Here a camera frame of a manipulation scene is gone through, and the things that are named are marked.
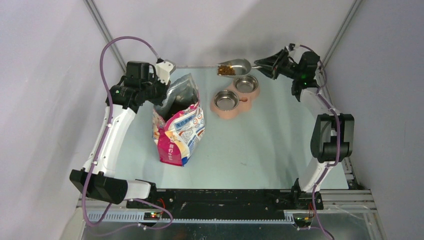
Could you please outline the metal food scoop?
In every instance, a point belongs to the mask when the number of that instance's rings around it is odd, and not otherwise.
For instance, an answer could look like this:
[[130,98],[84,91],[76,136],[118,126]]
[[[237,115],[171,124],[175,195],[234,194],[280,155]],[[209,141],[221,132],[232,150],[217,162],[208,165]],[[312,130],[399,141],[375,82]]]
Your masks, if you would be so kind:
[[[218,75],[218,66],[219,65],[228,65],[232,66],[235,70],[235,75],[229,75],[229,76],[221,76]],[[252,70],[258,70],[259,67],[256,65],[252,65],[249,60],[245,58],[236,58],[228,61],[224,61],[221,63],[216,64],[216,74],[221,77],[227,77],[227,78],[236,78],[241,76],[248,75]]]

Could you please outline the pet food bag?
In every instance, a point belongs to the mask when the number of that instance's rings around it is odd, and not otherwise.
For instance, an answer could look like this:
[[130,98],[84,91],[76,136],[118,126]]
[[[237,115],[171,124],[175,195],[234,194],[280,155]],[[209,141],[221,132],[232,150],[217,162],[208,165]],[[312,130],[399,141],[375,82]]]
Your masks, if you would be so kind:
[[183,167],[206,129],[198,85],[192,74],[171,83],[162,105],[153,107],[152,138],[159,161]]

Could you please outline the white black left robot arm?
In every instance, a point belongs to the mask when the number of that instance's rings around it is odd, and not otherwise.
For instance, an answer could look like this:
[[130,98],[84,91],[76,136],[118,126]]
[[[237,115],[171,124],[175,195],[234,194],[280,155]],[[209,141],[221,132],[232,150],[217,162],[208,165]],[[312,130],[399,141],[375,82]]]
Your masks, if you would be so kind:
[[118,179],[116,166],[125,135],[139,108],[146,101],[162,105],[175,68],[171,61],[162,59],[155,65],[142,61],[127,63],[126,74],[109,90],[102,127],[88,160],[69,175],[84,196],[116,205],[138,199],[145,208],[156,206],[158,194],[151,190],[152,183]]

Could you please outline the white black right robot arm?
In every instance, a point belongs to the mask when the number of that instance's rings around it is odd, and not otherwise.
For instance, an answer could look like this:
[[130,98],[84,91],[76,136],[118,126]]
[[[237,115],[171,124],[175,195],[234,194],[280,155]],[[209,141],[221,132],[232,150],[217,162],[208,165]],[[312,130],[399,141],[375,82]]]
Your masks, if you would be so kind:
[[312,159],[305,172],[291,188],[291,204],[304,209],[320,190],[329,172],[353,152],[355,118],[337,110],[323,94],[317,76],[324,74],[321,58],[314,51],[302,53],[294,61],[292,50],[284,48],[272,56],[254,61],[266,77],[276,80],[280,75],[292,80],[291,94],[315,119],[310,140]]

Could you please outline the brown pet food kibble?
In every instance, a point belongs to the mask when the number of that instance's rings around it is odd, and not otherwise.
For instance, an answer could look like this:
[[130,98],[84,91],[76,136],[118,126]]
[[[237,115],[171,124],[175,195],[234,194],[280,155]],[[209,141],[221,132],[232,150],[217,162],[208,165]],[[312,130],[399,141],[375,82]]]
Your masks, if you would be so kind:
[[235,76],[236,71],[232,66],[222,64],[217,67],[217,74],[219,76]]

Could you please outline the steel bowl far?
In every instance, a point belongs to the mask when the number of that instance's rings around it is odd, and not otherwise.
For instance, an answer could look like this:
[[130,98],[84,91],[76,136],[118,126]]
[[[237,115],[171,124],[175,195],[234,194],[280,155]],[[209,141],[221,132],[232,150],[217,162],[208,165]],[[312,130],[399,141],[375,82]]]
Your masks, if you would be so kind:
[[232,84],[242,94],[251,94],[259,89],[257,78],[249,74],[234,78]]

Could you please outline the steel bowl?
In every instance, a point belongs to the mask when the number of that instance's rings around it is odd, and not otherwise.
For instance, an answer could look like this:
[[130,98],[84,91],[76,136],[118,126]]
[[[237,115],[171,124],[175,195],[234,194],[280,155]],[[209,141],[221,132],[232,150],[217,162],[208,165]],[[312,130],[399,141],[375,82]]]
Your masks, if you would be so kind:
[[221,111],[231,111],[239,105],[239,102],[238,95],[230,89],[217,92],[212,100],[213,106]]
[[257,78],[249,74],[234,78],[232,84],[242,94],[251,94],[259,89]]

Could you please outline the steel bowl near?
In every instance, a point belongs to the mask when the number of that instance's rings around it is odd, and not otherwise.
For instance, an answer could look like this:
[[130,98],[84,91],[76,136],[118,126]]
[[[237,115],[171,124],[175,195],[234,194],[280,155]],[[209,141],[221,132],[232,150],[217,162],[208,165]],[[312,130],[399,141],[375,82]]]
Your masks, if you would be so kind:
[[239,102],[238,95],[230,89],[217,92],[212,100],[213,106],[221,111],[231,111],[239,105]]

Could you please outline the pink double bowl stand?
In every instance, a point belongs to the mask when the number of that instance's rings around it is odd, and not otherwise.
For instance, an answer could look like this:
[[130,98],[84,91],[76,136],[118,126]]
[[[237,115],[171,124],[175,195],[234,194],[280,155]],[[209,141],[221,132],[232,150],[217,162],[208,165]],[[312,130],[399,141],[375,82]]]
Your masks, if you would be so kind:
[[211,98],[210,110],[224,120],[230,120],[252,108],[260,95],[260,84],[253,75],[233,78],[230,85]]

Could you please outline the left circuit board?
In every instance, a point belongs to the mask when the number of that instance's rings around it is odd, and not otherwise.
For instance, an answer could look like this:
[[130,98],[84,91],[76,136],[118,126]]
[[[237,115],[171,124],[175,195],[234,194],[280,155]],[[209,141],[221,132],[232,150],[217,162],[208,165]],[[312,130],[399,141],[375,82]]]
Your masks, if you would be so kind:
[[144,221],[159,221],[162,217],[161,212],[145,212],[143,215]]

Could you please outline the circuit board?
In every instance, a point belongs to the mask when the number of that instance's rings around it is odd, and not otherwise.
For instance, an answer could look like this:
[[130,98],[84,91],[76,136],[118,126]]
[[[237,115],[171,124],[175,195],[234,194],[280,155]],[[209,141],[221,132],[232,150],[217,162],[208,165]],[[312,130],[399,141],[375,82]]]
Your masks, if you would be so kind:
[[310,229],[315,216],[306,216],[306,217],[294,217],[293,226],[296,229]]
[[162,217],[161,212],[145,212],[143,215],[144,221],[159,221]]

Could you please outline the right circuit board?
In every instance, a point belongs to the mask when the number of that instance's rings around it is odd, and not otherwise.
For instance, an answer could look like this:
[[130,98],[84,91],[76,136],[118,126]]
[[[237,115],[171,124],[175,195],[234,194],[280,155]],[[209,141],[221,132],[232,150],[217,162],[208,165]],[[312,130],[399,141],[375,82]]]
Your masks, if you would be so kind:
[[293,226],[296,229],[310,229],[315,216],[306,216],[306,217],[294,217]]

